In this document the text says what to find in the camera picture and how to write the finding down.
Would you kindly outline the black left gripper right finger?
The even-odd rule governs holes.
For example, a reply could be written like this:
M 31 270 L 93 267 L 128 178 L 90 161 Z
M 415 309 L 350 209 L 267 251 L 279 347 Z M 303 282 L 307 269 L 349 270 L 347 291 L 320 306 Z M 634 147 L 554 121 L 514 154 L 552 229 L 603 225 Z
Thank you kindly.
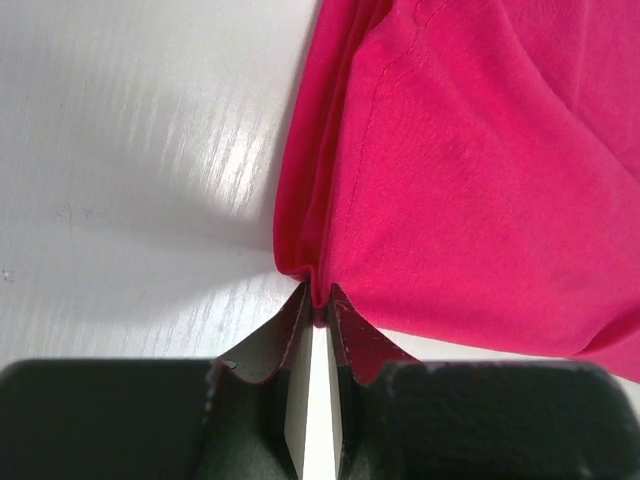
M 417 359 L 368 322 L 337 284 L 326 320 L 336 475 L 373 479 L 393 461 L 385 420 L 388 370 Z

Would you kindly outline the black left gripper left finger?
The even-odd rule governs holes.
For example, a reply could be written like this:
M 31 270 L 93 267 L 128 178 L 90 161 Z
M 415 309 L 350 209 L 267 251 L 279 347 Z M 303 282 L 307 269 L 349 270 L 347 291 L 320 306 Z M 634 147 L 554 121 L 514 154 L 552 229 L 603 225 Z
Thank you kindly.
M 300 479 L 311 360 L 311 298 L 299 285 L 212 366 L 212 477 Z

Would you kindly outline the pink t shirt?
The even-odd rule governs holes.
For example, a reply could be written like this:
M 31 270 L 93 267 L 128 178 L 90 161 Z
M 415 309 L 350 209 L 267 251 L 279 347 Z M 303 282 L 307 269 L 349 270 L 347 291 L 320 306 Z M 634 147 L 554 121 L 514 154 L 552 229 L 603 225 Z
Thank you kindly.
M 278 270 L 374 325 L 639 378 L 639 5 L 325 1 Z

